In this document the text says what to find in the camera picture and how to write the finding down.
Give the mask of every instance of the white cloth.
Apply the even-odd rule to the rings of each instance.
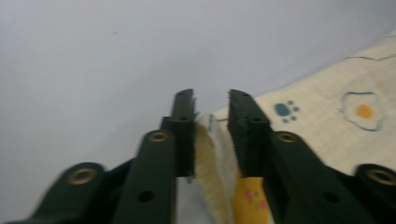
[[[362,163],[396,170],[396,32],[375,47],[255,100],[274,130],[297,133],[336,170],[352,175]],[[227,116],[228,109],[224,108],[200,120],[215,143],[231,141]],[[221,134],[215,135],[213,128],[218,125]],[[218,167],[232,167],[235,162],[233,156],[224,157],[220,152],[230,151],[230,144],[213,147]],[[218,188],[230,189],[235,180],[222,178],[221,183]],[[212,212],[215,216],[221,213]]]

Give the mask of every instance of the yellow fabric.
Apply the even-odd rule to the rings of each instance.
[[[262,178],[240,178],[240,176],[237,175],[233,196],[235,224],[266,224],[269,207],[262,190]]]
[[[216,154],[205,127],[197,125],[195,138],[195,177],[216,223],[232,224],[232,211],[228,209],[230,200],[224,192],[216,165]]]

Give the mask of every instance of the patterned fabric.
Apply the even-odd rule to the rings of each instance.
[[[259,96],[256,102],[274,130],[299,134],[336,170],[352,175],[362,163],[396,170],[396,32],[376,47]],[[220,135],[229,138],[227,115],[227,108],[217,111],[213,122],[219,125]],[[258,211],[259,223],[271,222],[258,181],[236,178],[232,183],[236,187],[228,203],[233,205],[235,223],[256,223]]]

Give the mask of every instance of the cloth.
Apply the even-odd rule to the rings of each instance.
[[[355,167],[362,163],[376,163],[396,170],[395,87],[396,32],[393,32],[375,47],[255,100],[275,131],[297,133],[325,164],[352,175]],[[232,220],[218,218],[218,223],[265,223],[264,220],[271,223],[262,179],[241,179],[234,169],[237,165],[226,128],[227,115],[228,110],[224,108],[199,120],[213,143],[222,142],[213,150],[221,155],[215,157],[218,174],[227,175],[217,186],[200,182],[209,187],[207,192],[210,188],[227,189],[226,196],[222,197],[228,200],[229,205],[224,206],[227,211],[212,209],[212,213],[233,216]],[[225,156],[220,151],[232,155]],[[224,173],[227,169],[221,168],[223,164],[233,169]],[[209,198],[219,199],[217,195]]]

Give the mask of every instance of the cartoon print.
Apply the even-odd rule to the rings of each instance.
[[[384,114],[374,93],[349,91],[342,97],[342,107],[344,119],[360,129],[370,132],[382,129]]]
[[[287,101],[285,104],[274,105],[274,110],[283,118],[284,123],[289,123],[291,120],[297,120],[295,113],[300,111],[300,107],[294,105],[293,101]]]
[[[265,209],[266,202],[258,191],[253,192],[251,189],[247,189],[245,196],[247,197],[249,204],[253,205],[255,209]]]

